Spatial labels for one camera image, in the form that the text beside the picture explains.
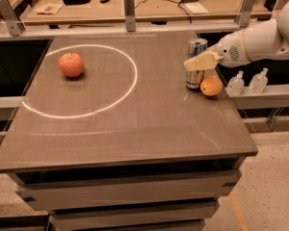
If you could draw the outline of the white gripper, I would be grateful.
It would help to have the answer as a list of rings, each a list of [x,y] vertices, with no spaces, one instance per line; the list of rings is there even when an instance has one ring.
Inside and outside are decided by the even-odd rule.
[[[187,71],[214,69],[218,63],[225,67],[237,67],[249,64],[244,45],[244,30],[237,31],[221,38],[213,51],[205,51],[194,56],[183,64]]]

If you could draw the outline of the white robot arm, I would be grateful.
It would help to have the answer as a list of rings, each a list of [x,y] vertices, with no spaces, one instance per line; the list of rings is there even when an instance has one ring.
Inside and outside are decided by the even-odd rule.
[[[237,67],[260,60],[289,60],[289,1],[274,18],[221,38],[184,62],[187,71]]]

